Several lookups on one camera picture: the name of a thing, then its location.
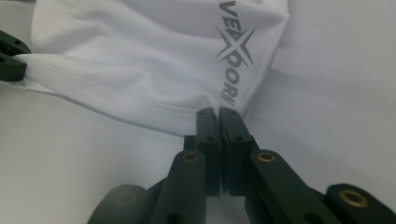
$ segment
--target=white fabric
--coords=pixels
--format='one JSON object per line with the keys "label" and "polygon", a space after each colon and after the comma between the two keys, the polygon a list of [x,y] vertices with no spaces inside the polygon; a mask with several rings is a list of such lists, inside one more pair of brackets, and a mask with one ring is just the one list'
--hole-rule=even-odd
{"label": "white fabric", "polygon": [[37,1],[34,53],[17,59],[62,96],[192,134],[202,108],[246,113],[287,19],[285,0]]}

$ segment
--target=white surface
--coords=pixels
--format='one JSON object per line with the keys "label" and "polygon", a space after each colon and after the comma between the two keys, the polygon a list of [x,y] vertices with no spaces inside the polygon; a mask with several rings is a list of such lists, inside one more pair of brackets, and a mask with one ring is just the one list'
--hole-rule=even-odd
{"label": "white surface", "polygon": [[[24,7],[0,2],[0,29],[29,43]],[[248,123],[259,146],[280,153],[309,186],[357,185],[393,211],[394,21],[394,1],[291,1]],[[111,188],[148,188],[165,177],[182,142],[0,86],[0,223],[86,223]],[[209,199],[206,212],[208,224],[248,223],[238,198]]]}

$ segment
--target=metal ring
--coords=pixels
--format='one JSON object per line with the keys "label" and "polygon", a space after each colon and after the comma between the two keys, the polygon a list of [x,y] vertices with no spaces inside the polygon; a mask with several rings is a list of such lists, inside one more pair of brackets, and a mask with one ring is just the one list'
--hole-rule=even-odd
{"label": "metal ring", "polygon": [[199,158],[198,154],[193,152],[189,152],[183,155],[183,161],[186,162],[195,162],[198,161],[198,158]]}
{"label": "metal ring", "polygon": [[257,158],[259,158],[260,161],[265,161],[265,162],[275,161],[275,156],[269,152],[261,152],[259,153],[259,155],[257,155]]}
{"label": "metal ring", "polygon": [[369,206],[367,199],[355,190],[343,189],[340,191],[340,197],[344,200],[344,202],[355,207]]}

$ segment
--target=clamp jaw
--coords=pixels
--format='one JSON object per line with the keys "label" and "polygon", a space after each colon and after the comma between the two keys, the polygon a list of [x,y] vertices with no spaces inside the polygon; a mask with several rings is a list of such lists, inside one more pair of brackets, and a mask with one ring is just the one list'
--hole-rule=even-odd
{"label": "clamp jaw", "polygon": [[26,63],[21,63],[12,56],[28,53],[31,51],[22,41],[0,31],[0,81],[21,81],[26,71]]}
{"label": "clamp jaw", "polygon": [[89,224],[203,224],[205,198],[220,184],[231,196],[245,196],[253,224],[396,223],[396,215],[363,189],[339,184],[323,195],[309,188],[280,155],[259,149],[241,116],[221,108],[197,113],[197,134],[168,177],[150,189],[123,185],[111,190]]}

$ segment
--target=gray printed logo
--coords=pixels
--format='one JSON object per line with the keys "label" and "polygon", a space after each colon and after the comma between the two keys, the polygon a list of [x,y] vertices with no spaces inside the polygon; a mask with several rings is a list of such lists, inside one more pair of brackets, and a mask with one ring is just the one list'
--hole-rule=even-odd
{"label": "gray printed logo", "polygon": [[226,80],[220,97],[232,106],[235,106],[235,98],[238,95],[238,83],[241,78],[237,69],[242,63],[247,68],[249,68],[249,65],[253,65],[253,60],[248,52],[247,43],[255,31],[255,29],[250,32],[247,30],[242,31],[238,14],[231,9],[231,7],[235,5],[235,1],[219,4],[219,8],[227,13],[227,16],[222,17],[225,28],[221,31],[215,26],[226,45],[216,56],[216,59],[219,59],[219,63],[225,61],[229,65],[225,70]]}

